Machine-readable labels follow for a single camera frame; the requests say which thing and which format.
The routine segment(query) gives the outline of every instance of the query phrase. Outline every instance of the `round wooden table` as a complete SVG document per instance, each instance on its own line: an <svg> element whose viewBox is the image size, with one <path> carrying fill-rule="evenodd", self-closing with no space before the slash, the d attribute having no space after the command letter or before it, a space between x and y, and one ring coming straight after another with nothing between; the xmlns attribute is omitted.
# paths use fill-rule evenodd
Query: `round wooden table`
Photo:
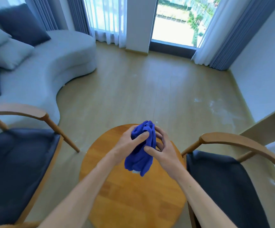
<svg viewBox="0 0 275 228"><path fill-rule="evenodd" d="M79 180L82 180L134 124L117 126L102 134L85 155ZM178 158L183 158L173 144ZM172 227L179 218L186 199L176 181L156 159L141 177L124 167L115 166L94 201L89 219L96 228Z"/></svg>

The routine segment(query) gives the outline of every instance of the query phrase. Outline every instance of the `curved sofa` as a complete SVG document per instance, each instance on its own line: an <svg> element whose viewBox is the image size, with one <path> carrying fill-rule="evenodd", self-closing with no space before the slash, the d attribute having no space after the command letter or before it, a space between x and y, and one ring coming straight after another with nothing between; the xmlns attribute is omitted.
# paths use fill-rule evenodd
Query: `curved sofa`
<svg viewBox="0 0 275 228"><path fill-rule="evenodd" d="M22 103L39 107L58 124L56 95L71 79L96 69L96 43L91 36L76 31L54 30L48 34L51 40L36 46L33 54L15 70L1 72L0 104ZM3 115L0 119L12 128L47 126L22 116Z"/></svg>

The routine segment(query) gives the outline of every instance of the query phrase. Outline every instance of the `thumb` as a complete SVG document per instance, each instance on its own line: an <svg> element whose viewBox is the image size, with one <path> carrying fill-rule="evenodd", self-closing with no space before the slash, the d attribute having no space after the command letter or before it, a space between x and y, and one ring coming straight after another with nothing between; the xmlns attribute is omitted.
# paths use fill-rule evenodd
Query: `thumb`
<svg viewBox="0 0 275 228"><path fill-rule="evenodd" d="M150 146L144 146L144 151L154 157L155 159L158 160L161 152L157 151L156 149L150 147Z"/></svg>
<svg viewBox="0 0 275 228"><path fill-rule="evenodd" d="M136 139L133 139L133 142L135 144L135 146L141 144L143 141L145 141L147 138L149 137L149 132L146 131L142 134L140 134L139 136L137 136Z"/></svg>

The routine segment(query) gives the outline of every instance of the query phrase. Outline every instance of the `wooden floor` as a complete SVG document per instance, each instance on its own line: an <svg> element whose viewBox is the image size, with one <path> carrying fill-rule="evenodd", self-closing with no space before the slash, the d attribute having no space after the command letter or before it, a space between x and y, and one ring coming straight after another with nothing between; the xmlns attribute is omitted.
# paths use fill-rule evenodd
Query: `wooden floor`
<svg viewBox="0 0 275 228"><path fill-rule="evenodd" d="M97 43L97 57L96 71L70 81L57 95L59 126L82 152L76 154L63 144L27 220L44 219L74 188L86 151L115 126L152 120L183 151L203 133L240 133L252 124L228 72L161 53L143 56L126 52L106 43ZM202 145L200 150L233 157L244 152L226 145ZM255 156L243 165L270 226L275 227L275 180L267 162ZM87 221L85 227L92 225ZM174 227L190 227L187 207Z"/></svg>

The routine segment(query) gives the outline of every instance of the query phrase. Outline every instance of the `wooden chair frame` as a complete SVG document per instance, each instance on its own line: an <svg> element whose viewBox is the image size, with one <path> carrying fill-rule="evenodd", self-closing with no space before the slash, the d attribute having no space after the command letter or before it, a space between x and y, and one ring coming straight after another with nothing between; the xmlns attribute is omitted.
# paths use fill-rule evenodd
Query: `wooden chair frame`
<svg viewBox="0 0 275 228"><path fill-rule="evenodd" d="M237 158L238 162L246 161L247 159L253 157L256 154L260 154L261 156L267 158L275 165L275 154L268 150L265 146L251 140L249 138L243 137L241 135L230 134L230 133L221 133L221 132L214 132L214 133L205 133L199 137L199 140L189 146L186 150L181 153L181 156L184 158L184 162L186 164L186 155L188 153L193 152L202 144L226 144L226 145L233 145L242 148L246 148L250 150L249 152L239 156ZM188 204L189 210L189 217L191 221L192 228L200 227L198 222L195 220L195 214L193 212L192 207Z"/></svg>
<svg viewBox="0 0 275 228"><path fill-rule="evenodd" d="M20 217L18 218L18 220L15 222L14 225L2 225L0 226L0 228L35 228L38 227L40 225L40 221L38 222L24 222L26 217L28 216L29 212L31 211L31 209L33 208L40 192L43 189L43 186L45 184L45 182L47 181L52 168L56 162L57 156L59 154L59 151L61 149L62 146L62 142L65 141L66 143L68 143L77 153L80 152L79 148L74 144L74 142L72 142L70 140L70 138L64 134L64 132L59 128L58 125L56 125L49 117L49 115L34 106L31 105L26 105L26 104L3 104L0 105L0 115L20 115L20 116L25 116L25 117L29 117L29 118L34 118L40 121L44 121L46 122L56 134L60 134L60 139L59 142L57 144L56 150L54 152L53 158L40 182L40 184L38 185L35 193L33 194L32 198L30 199L29 203L27 204L27 206L25 207L25 209L23 210L23 212L21 213ZM3 131L8 130L7 125L2 122L0 120L0 129L2 129Z"/></svg>

